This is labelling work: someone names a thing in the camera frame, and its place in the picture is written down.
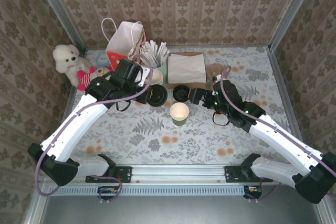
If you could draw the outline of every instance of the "pink plush toy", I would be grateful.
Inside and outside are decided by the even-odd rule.
[[[90,82],[99,76],[103,76],[107,72],[112,71],[111,67],[100,67],[95,70],[94,67],[90,67],[90,72],[85,73],[82,70],[79,70],[77,72],[77,76],[79,78],[80,84],[77,86],[78,90],[83,91],[86,89],[86,87],[90,84]]]

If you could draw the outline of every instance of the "white paper bag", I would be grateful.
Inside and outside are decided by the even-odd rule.
[[[109,19],[113,22],[116,31],[109,40],[103,29],[103,22]],[[104,18],[101,22],[101,30],[109,42],[106,47],[106,54],[109,57],[111,67],[113,70],[121,59],[133,59],[133,57],[140,53],[140,47],[145,43],[146,36],[141,22],[121,22],[117,28],[112,18]]]

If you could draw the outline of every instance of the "black cup lid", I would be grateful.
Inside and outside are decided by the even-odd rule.
[[[173,97],[177,102],[186,102],[188,100],[190,89],[185,85],[177,86],[173,91]]]
[[[156,84],[151,87],[148,103],[150,106],[160,107],[167,101],[167,97],[167,89],[164,86]]]

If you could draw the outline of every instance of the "plush toy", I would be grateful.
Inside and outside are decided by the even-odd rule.
[[[52,56],[56,63],[56,70],[65,73],[71,84],[75,87],[79,84],[77,72],[89,72],[91,64],[88,60],[79,56],[78,49],[73,45],[58,45],[53,50]]]
[[[112,67],[100,67],[95,70],[94,67],[90,67],[90,72],[85,73],[82,70],[79,70],[77,72],[77,76],[79,78],[80,84],[77,86],[78,90],[83,91],[85,88],[90,84],[90,82],[99,76],[103,76],[107,72],[112,71]]]

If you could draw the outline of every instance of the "wire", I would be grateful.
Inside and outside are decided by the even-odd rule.
[[[226,124],[218,124],[218,123],[215,123],[215,114],[216,114],[216,112],[214,112],[213,113],[213,115],[212,115],[212,121],[213,121],[213,123],[214,124],[216,124],[216,125],[218,125],[218,126],[227,126],[229,123],[230,123],[230,121],[227,121],[227,123]]]
[[[117,193],[113,196],[113,198],[109,199],[108,201],[113,201],[115,200],[121,193],[121,190],[122,190],[122,182],[120,179],[118,178],[114,178],[114,177],[99,177],[99,176],[96,176],[96,175],[91,175],[90,177],[92,178],[98,178],[98,179],[111,179],[111,180],[114,180],[114,181],[117,181],[119,183],[119,190],[117,191]],[[104,187],[104,188],[101,188],[99,190],[99,194],[98,194],[98,198],[100,199],[100,202],[103,201],[103,199],[101,198],[101,193],[104,191],[104,190],[107,190],[109,189],[108,187]]]
[[[245,193],[246,196],[250,197],[251,199],[254,199],[255,201],[260,201],[260,200],[264,200],[264,199],[267,199],[269,197],[271,197],[278,189],[279,187],[281,186],[281,182],[273,189],[273,191],[271,191],[268,195],[266,195],[265,197],[261,197],[259,199],[256,199],[255,197],[253,197],[251,194],[247,194]]]
[[[262,181],[262,178],[260,179],[260,184],[259,184],[259,186],[261,187],[261,189],[263,188],[262,185],[263,184],[263,181]]]
[[[330,197],[336,197],[336,194],[333,194],[333,193],[327,193],[327,195]]]
[[[122,110],[119,110],[119,104],[117,102],[115,103],[116,109],[120,112],[124,112],[125,110],[127,110],[130,107],[130,105],[131,105],[131,101],[128,101],[127,106],[125,108],[123,108]]]
[[[229,97],[227,96],[225,90],[224,90],[224,86],[223,86],[223,78],[224,75],[228,75],[228,73],[230,73],[231,71],[231,66],[227,66],[224,70],[223,73],[221,75],[221,79],[220,79],[220,88],[221,91],[225,97],[225,99],[227,100],[227,102],[238,112],[240,112],[242,115],[245,115],[255,121],[258,121],[268,127],[270,127],[272,130],[274,130],[275,132],[279,133],[280,135],[282,135],[284,138],[286,138],[287,140],[289,140],[293,145],[295,145],[297,148],[301,149],[304,153],[308,154],[310,157],[312,157],[315,161],[317,161],[318,163],[320,163],[327,171],[329,171],[334,177],[336,177],[336,172],[334,172],[325,162],[323,162],[322,160],[320,160],[318,157],[316,157],[314,154],[312,154],[311,152],[309,152],[306,148],[304,148],[303,146],[301,146],[299,143],[297,143],[296,141],[294,141],[293,139],[291,139],[285,132],[283,132],[282,130],[278,129],[277,127],[273,126],[272,124],[265,122],[262,119],[256,118],[255,116],[252,116],[250,114],[245,113],[243,110],[241,110],[240,108],[238,108],[236,105],[234,105],[234,103],[229,99]]]
[[[143,55],[136,55],[133,58],[133,61],[137,60],[139,57],[143,58],[146,63],[148,64],[148,68],[150,69],[150,73],[149,73],[149,80],[147,85],[139,91],[139,93],[131,95],[129,97],[125,97],[125,98],[119,98],[119,99],[112,99],[112,100],[106,100],[106,101],[99,101],[99,102],[94,102],[91,104],[88,104],[86,106],[84,106],[83,108],[81,108],[79,111],[76,112],[75,115],[73,115],[65,124],[64,126],[59,130],[59,132],[56,134],[56,136],[54,137],[54,139],[50,142],[50,144],[47,146],[47,148],[45,149],[45,151],[41,154],[41,157],[39,158],[39,160],[37,161],[36,164],[36,168],[35,168],[35,173],[34,173],[34,182],[35,182],[35,188],[37,190],[37,192],[41,195],[41,196],[50,196],[52,194],[54,194],[58,189],[59,186],[56,187],[53,191],[51,191],[50,193],[44,193],[41,191],[41,188],[38,184],[38,173],[42,164],[43,159],[45,158],[45,156],[47,155],[47,153],[49,152],[49,150],[54,146],[54,143],[58,140],[59,136],[63,133],[63,131],[69,126],[69,124],[77,117],[80,115],[80,113],[82,113],[84,110],[86,110],[87,108],[94,106],[94,105],[98,105],[98,104],[107,104],[107,103],[116,103],[116,102],[122,102],[122,101],[129,101],[132,100],[140,95],[142,95],[150,86],[150,83],[152,81],[153,78],[153,68],[149,62],[149,60],[143,56]]]

